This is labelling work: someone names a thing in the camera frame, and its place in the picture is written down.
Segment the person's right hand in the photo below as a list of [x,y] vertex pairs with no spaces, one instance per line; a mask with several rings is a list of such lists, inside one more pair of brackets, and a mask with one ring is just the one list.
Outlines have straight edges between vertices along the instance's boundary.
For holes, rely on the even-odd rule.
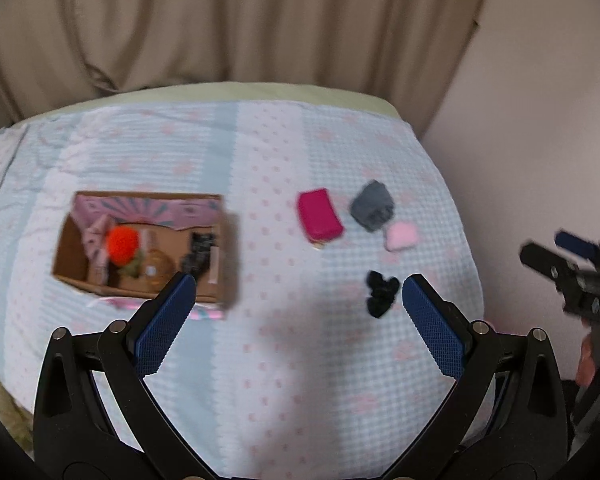
[[591,328],[582,339],[581,353],[574,381],[581,388],[588,388],[600,368],[600,336]]

